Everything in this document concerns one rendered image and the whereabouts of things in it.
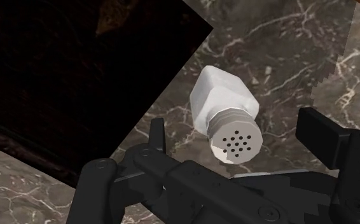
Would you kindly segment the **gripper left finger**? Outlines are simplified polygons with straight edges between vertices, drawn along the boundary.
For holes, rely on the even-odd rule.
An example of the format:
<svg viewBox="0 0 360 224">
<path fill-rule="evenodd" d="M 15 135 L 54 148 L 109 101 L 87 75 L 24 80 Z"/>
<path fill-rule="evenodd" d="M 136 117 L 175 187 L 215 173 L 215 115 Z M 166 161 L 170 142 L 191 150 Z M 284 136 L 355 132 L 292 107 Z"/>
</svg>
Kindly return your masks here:
<svg viewBox="0 0 360 224">
<path fill-rule="evenodd" d="M 149 141 L 116 163 L 95 159 L 81 170 L 66 224 L 121 224 L 125 208 L 144 205 L 165 224 L 289 224 L 280 205 L 191 160 L 166 154 L 162 118 Z"/>
</svg>

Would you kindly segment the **white salt shaker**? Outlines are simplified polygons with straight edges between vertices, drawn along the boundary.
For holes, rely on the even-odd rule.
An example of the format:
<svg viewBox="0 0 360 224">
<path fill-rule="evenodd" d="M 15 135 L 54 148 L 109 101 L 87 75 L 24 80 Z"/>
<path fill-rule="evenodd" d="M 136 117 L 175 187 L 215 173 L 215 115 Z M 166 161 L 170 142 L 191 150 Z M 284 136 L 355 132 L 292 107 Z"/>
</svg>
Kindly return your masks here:
<svg viewBox="0 0 360 224">
<path fill-rule="evenodd" d="M 193 126 L 207 136 L 214 156 L 226 164 L 254 158 L 263 138 L 255 122 L 260 104 L 235 75 L 205 66 L 190 94 Z"/>
</svg>

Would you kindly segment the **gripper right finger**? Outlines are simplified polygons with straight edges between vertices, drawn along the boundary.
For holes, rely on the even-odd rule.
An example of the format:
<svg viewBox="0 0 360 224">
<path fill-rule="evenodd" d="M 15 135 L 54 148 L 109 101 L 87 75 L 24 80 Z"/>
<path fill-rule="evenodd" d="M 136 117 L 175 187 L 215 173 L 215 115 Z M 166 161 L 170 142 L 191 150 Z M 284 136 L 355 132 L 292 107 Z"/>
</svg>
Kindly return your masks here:
<svg viewBox="0 0 360 224">
<path fill-rule="evenodd" d="M 329 207 L 332 223 L 360 224 L 360 130 L 307 107 L 299 109 L 295 136 L 328 169 L 339 170 Z"/>
</svg>

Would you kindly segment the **dark robot stand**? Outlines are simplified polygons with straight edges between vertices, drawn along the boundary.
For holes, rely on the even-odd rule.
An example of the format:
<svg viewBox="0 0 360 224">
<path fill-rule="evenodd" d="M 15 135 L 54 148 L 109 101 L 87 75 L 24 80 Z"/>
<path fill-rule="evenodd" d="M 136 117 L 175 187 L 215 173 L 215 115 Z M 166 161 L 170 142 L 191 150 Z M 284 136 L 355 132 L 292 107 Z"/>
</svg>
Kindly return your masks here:
<svg viewBox="0 0 360 224">
<path fill-rule="evenodd" d="M 0 0 L 0 150 L 69 185 L 110 156 L 212 31 L 183 0 Z"/>
</svg>

